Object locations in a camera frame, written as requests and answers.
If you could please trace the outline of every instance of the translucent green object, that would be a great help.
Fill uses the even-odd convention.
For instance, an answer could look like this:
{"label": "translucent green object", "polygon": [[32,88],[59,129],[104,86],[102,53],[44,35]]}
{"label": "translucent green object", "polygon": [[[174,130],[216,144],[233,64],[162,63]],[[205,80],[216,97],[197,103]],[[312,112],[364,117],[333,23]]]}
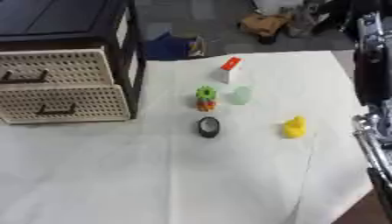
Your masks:
{"label": "translucent green object", "polygon": [[252,97],[252,90],[248,87],[238,87],[231,94],[231,102],[234,105],[245,105],[250,101]]}

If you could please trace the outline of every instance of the toy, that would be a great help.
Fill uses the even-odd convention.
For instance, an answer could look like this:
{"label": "toy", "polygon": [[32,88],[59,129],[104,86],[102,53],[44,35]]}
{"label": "toy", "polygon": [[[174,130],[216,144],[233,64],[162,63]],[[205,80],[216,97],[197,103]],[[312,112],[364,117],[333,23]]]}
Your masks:
{"label": "toy", "polygon": [[302,116],[296,116],[283,125],[283,133],[289,138],[298,138],[306,133],[306,120]]}
{"label": "toy", "polygon": [[230,96],[234,105],[245,105],[252,97],[252,90],[248,87],[238,87]]}
{"label": "toy", "polygon": [[216,91],[212,87],[201,87],[196,92],[197,108],[199,111],[210,111],[216,106]]}
{"label": "toy", "polygon": [[220,67],[221,81],[229,84],[238,76],[242,59],[233,57]]}

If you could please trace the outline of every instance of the red and white box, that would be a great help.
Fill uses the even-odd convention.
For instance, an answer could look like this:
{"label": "red and white box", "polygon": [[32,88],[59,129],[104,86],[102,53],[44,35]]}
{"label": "red and white box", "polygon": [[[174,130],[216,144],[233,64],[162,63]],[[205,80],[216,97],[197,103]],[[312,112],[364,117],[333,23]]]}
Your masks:
{"label": "red and white box", "polygon": [[220,67],[221,79],[224,83],[229,84],[239,75],[242,62],[243,59],[233,57]]}

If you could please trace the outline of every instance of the drawer handle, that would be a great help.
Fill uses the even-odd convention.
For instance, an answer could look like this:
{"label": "drawer handle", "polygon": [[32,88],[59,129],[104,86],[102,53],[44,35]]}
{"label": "drawer handle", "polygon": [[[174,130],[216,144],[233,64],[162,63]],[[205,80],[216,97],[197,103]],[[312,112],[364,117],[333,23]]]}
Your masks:
{"label": "drawer handle", "polygon": [[46,76],[49,74],[47,70],[42,71],[38,78],[25,80],[12,80],[12,71],[7,71],[0,80],[0,84],[20,84],[20,83],[42,83],[45,82]]}
{"label": "drawer handle", "polygon": [[42,105],[37,113],[37,116],[69,116],[75,113],[76,104],[71,104],[68,110],[54,110],[54,111],[46,111],[46,105]]}

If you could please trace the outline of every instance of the blue object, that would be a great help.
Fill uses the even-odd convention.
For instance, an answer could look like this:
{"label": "blue object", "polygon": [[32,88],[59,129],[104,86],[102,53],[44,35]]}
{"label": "blue object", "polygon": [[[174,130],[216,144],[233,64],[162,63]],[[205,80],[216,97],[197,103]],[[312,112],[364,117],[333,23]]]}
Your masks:
{"label": "blue object", "polygon": [[190,44],[196,38],[179,38],[166,32],[152,41],[146,42],[147,60],[186,60]]}

